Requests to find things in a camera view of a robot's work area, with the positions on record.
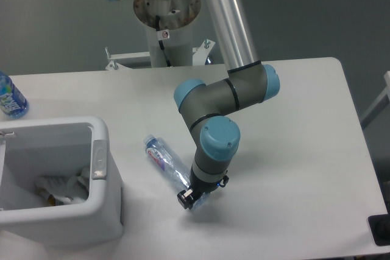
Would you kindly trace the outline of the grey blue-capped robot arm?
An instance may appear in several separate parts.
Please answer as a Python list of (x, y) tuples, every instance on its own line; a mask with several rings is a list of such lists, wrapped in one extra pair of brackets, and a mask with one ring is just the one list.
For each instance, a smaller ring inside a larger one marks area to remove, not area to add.
[(228, 76), (209, 85), (189, 79), (174, 91), (179, 113), (196, 144), (190, 185), (178, 193), (186, 208), (206, 193), (224, 187), (240, 131), (229, 114), (276, 96), (280, 80), (255, 51), (240, 0), (134, 0), (136, 17), (146, 29), (153, 67), (193, 63), (191, 25), (205, 2)]

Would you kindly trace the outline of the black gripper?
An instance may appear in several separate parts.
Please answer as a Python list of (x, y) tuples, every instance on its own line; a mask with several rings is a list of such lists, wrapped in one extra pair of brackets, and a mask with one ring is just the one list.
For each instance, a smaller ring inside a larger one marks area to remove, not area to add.
[(219, 186), (224, 188), (228, 182), (227, 170), (218, 174), (192, 170), (190, 173), (190, 188), (180, 191), (177, 194), (177, 199), (184, 209), (192, 209), (194, 202), (198, 201), (202, 194), (211, 193)]

